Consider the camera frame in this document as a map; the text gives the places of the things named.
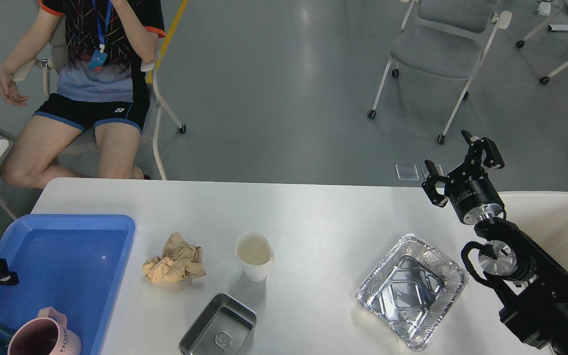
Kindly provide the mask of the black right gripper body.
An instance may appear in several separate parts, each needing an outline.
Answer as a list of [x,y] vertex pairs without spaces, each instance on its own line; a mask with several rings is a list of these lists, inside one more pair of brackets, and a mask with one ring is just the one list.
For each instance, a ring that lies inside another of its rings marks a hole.
[[449,201],[462,224],[475,225],[503,212],[503,200],[487,175],[478,179],[462,174],[449,177]]

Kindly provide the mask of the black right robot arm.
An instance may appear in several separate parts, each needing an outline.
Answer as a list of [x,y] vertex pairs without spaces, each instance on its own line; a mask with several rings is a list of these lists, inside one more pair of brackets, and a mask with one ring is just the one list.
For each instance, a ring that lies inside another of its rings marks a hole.
[[466,271],[491,288],[503,307],[499,319],[524,344],[568,355],[568,271],[505,218],[503,200],[488,172],[505,166],[496,143],[461,132],[468,150],[462,164],[441,175],[431,160],[422,188],[438,207],[451,204],[459,221],[484,243],[461,250]]

